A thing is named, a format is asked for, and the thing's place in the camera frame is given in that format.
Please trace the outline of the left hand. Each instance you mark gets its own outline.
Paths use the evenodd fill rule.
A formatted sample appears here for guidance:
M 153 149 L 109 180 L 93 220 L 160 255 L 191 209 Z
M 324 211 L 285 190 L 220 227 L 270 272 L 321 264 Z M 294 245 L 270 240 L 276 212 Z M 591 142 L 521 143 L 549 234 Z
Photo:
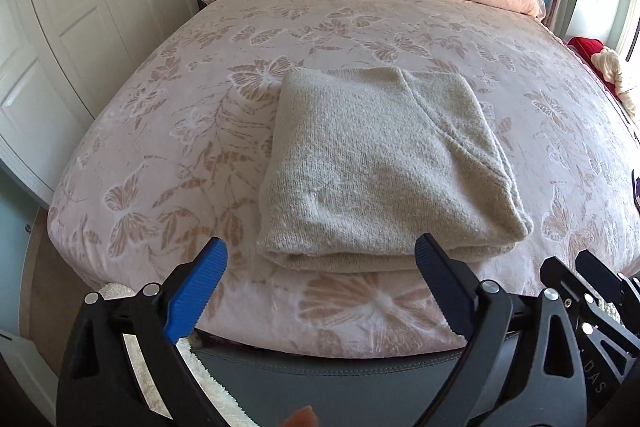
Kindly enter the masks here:
M 281 427 L 318 427 L 319 420 L 312 407 L 303 407 L 292 414 Z

